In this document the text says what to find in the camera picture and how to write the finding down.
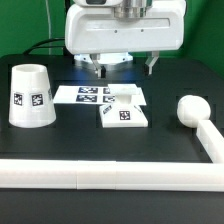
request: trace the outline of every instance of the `overturned white cup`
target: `overturned white cup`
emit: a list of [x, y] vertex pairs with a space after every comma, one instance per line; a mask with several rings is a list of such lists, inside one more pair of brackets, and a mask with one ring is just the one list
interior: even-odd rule
[[47, 68], [37, 64], [14, 66], [9, 122], [17, 127], [37, 128], [49, 125], [55, 120]]

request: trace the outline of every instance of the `white border bar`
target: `white border bar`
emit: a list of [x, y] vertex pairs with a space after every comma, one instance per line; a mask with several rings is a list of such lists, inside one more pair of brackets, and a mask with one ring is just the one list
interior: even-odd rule
[[224, 165], [2, 159], [0, 187], [224, 191]]

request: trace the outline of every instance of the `green wall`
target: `green wall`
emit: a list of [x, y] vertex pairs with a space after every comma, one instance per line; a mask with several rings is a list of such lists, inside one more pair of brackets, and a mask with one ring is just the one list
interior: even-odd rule
[[[48, 39], [45, 0], [0, 0], [0, 2], [0, 56], [22, 53], [31, 45]], [[64, 1], [49, 0], [49, 5], [53, 36], [64, 36]]]
[[206, 1], [187, 41], [186, 57], [201, 60], [224, 77], [224, 1]]
[[[48, 0], [53, 37], [64, 36], [64, 0]], [[224, 1], [186, 0], [184, 44], [178, 51], [162, 57], [191, 57], [202, 60], [224, 76]], [[1, 1], [0, 56], [18, 54], [33, 44], [48, 39], [45, 0]]]

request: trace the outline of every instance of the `black cable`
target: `black cable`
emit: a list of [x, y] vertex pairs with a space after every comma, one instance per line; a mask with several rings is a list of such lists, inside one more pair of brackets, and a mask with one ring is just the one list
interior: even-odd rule
[[24, 55], [28, 55], [31, 51], [35, 50], [35, 49], [49, 49], [49, 48], [62, 48], [64, 49], [65, 46], [36, 46], [36, 47], [31, 47], [28, 50], [24, 51], [23, 54]]
[[64, 37], [58, 37], [58, 38], [51, 38], [51, 39], [47, 39], [47, 40], [40, 41], [40, 42], [34, 44], [29, 49], [25, 50], [23, 52], [23, 54], [28, 55], [32, 50], [38, 49], [38, 48], [57, 48], [57, 47], [62, 47], [62, 46], [45, 46], [44, 47], [44, 46], [40, 46], [40, 45], [48, 44], [48, 43], [52, 43], [52, 42], [56, 42], [56, 41], [64, 41], [64, 40], [65, 40]]

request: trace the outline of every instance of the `black table surface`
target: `black table surface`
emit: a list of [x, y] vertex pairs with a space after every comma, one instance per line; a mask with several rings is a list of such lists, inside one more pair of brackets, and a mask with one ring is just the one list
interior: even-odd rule
[[[224, 134], [224, 79], [199, 61], [160, 59], [152, 76], [144, 60], [108, 72], [76, 68], [71, 57], [8, 55], [0, 60], [0, 159], [116, 160], [210, 163], [196, 137], [177, 118], [185, 95], [204, 97]], [[99, 106], [55, 104], [56, 122], [35, 129], [9, 124], [11, 68], [47, 66], [53, 95], [59, 85], [134, 83], [147, 106], [147, 128], [102, 128]], [[1, 223], [223, 223], [224, 194], [215, 192], [0, 189]]]

